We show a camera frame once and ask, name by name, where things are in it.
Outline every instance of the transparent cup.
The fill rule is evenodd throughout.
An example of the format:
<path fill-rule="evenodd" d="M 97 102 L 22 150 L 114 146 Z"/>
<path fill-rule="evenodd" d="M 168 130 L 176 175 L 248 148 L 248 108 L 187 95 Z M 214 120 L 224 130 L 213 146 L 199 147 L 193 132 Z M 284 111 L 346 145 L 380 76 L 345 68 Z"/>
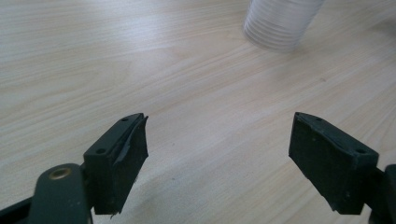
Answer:
<path fill-rule="evenodd" d="M 324 0 L 251 0 L 245 36 L 273 51 L 294 50 Z"/>

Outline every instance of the wood grain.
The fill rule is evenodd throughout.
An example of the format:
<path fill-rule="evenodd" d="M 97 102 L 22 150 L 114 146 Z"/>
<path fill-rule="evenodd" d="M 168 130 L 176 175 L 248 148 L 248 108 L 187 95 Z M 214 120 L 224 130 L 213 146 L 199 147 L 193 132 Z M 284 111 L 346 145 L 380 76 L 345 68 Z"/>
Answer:
<path fill-rule="evenodd" d="M 118 119 L 149 115 L 121 215 L 95 223 L 365 223 L 288 158 L 311 113 L 396 160 L 396 2 L 327 0 L 293 53 L 242 34 L 248 0 L 0 2 L 0 209 Z"/>

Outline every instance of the light wood surface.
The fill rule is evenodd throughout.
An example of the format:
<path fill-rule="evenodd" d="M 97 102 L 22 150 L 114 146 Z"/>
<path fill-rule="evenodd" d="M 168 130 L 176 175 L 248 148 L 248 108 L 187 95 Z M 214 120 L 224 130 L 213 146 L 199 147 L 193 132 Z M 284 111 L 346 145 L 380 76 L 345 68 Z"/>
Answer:
<path fill-rule="evenodd" d="M 396 162 L 396 1 L 327 0 L 293 53 L 242 34 L 248 0 L 0 1 L 0 209 L 118 119 L 149 115 L 121 215 L 95 223 L 366 223 L 288 157 L 295 111 Z"/>

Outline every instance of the clear plastic cup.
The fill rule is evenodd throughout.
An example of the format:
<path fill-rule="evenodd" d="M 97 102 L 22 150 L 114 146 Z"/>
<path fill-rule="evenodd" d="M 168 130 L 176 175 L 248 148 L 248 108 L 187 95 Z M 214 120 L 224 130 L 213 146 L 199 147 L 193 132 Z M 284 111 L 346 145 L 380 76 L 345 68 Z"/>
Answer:
<path fill-rule="evenodd" d="M 273 51 L 294 50 L 324 0 L 251 0 L 245 36 Z"/>

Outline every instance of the wooden table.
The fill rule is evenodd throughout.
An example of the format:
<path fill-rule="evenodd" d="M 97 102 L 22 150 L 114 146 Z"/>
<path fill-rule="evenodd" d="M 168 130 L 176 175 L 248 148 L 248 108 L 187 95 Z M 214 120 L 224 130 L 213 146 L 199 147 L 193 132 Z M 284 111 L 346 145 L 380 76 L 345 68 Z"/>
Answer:
<path fill-rule="evenodd" d="M 396 160 L 396 1 L 327 0 L 293 53 L 242 34 L 248 0 L 0 2 L 0 209 L 118 119 L 149 115 L 121 215 L 95 223 L 366 223 L 288 157 L 295 111 Z"/>

